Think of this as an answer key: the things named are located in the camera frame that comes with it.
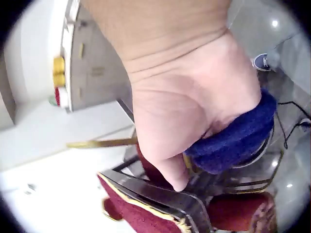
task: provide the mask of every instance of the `finger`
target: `finger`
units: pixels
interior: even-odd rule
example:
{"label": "finger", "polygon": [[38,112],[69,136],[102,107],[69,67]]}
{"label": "finger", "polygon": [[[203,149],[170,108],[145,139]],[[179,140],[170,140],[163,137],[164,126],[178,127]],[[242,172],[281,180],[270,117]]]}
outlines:
{"label": "finger", "polygon": [[189,181],[189,174],[182,154],[168,159],[152,160],[149,162],[161,172],[175,191],[180,192],[186,187]]}

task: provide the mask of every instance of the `tiled floor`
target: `tiled floor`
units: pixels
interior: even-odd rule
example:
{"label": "tiled floor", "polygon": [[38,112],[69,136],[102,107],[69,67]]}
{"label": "tiled floor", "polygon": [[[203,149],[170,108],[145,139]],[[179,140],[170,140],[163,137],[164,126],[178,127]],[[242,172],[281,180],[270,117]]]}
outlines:
{"label": "tiled floor", "polygon": [[[233,0],[228,12],[228,27],[251,58],[266,53],[282,40],[300,32],[298,24],[283,6],[272,0]],[[310,45],[303,52],[308,52]],[[310,58],[300,76],[310,78]],[[262,86],[266,87],[279,102],[295,101],[310,114],[310,94],[296,85],[291,78],[281,73],[261,72],[258,74]],[[304,116],[294,105],[278,106],[278,114],[286,135]],[[299,216],[310,200],[310,132],[295,129],[288,141],[280,168],[271,188],[276,188],[276,213],[279,232],[287,229]],[[279,124],[275,125],[272,146],[283,145]]]}

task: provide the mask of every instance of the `blue sneaker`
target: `blue sneaker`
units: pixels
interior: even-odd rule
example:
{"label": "blue sneaker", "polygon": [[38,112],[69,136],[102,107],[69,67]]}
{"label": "blue sneaker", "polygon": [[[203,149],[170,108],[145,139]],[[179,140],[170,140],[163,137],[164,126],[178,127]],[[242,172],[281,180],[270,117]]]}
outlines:
{"label": "blue sneaker", "polygon": [[253,61],[253,66],[259,71],[270,71],[271,68],[267,64],[267,54],[262,53],[255,57]]}

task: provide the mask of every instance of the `white floor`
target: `white floor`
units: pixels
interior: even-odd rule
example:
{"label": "white floor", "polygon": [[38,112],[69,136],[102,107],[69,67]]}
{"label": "white floor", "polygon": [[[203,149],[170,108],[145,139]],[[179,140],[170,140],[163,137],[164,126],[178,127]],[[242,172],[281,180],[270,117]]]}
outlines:
{"label": "white floor", "polygon": [[[89,113],[96,109],[105,110],[99,107],[90,109]],[[103,122],[94,124],[95,132],[107,135],[98,139],[131,137],[134,127],[129,125],[125,113],[123,117],[116,116],[105,122],[107,111],[108,108],[102,114]],[[96,123],[100,116],[94,118]],[[117,120],[122,122],[112,129],[109,123]],[[125,146],[68,149],[3,171],[0,173],[2,194],[27,232],[135,232],[126,221],[114,222],[102,214],[100,201],[107,194],[96,176],[98,171],[122,163],[125,150]]]}

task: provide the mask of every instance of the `wire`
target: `wire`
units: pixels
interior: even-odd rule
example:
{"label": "wire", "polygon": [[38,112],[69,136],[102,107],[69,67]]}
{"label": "wire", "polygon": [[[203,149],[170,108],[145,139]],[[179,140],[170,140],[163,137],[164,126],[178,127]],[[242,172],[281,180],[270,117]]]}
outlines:
{"label": "wire", "polygon": [[[293,104],[295,105],[297,108],[299,108],[299,110],[301,112],[303,112],[303,114],[309,119],[311,120],[311,116],[302,108],[300,107],[298,104],[296,104],[294,101],[289,101],[289,102],[283,102],[283,103],[278,103],[278,105],[286,105],[286,104]],[[276,111],[276,117],[279,121],[279,124],[280,124],[280,127],[281,127],[281,130],[282,130],[282,133],[283,133],[283,136],[284,136],[284,148],[285,149],[288,149],[288,144],[287,144],[287,140],[289,139],[289,137],[291,136],[291,134],[293,133],[294,129],[297,128],[298,126],[302,126],[304,125],[303,123],[296,123],[293,128],[291,129],[290,133],[288,134],[288,136],[286,137],[286,134],[285,134],[285,130],[283,128],[283,125],[281,123],[281,120],[280,120],[280,117],[279,117],[279,114],[277,113]]]}
{"label": "wire", "polygon": [[291,103],[292,103],[293,105],[295,105],[297,108],[299,108],[300,111],[302,111],[303,114],[304,114],[307,118],[309,118],[309,120],[311,120],[311,116],[310,116],[302,107],[300,107],[298,104],[296,104],[294,101],[278,103],[278,105],[285,105],[285,104],[291,104]]}

